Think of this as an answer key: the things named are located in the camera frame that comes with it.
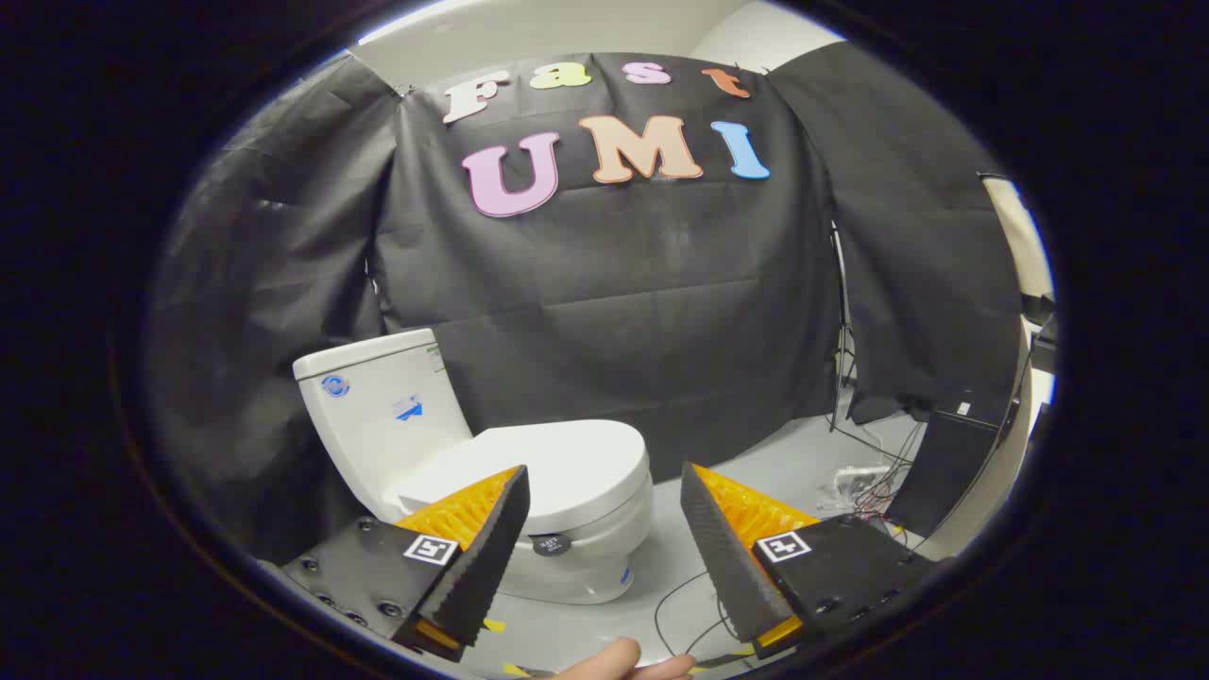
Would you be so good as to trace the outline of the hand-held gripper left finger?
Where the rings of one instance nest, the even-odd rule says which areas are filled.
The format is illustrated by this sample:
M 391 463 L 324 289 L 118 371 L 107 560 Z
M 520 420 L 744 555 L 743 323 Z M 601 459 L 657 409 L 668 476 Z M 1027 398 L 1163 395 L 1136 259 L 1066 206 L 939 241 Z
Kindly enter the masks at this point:
M 528 518 L 528 477 L 516 465 L 403 520 L 358 518 L 280 576 L 376 636 L 458 662 L 484 629 Z

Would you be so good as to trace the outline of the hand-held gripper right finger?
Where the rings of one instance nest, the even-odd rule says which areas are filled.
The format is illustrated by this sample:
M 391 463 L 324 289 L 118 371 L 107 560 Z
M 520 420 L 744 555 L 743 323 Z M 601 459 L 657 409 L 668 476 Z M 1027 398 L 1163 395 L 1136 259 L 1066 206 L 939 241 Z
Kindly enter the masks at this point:
M 694 462 L 679 506 L 739 641 L 760 658 L 893 611 L 937 569 L 870 521 L 809 517 Z

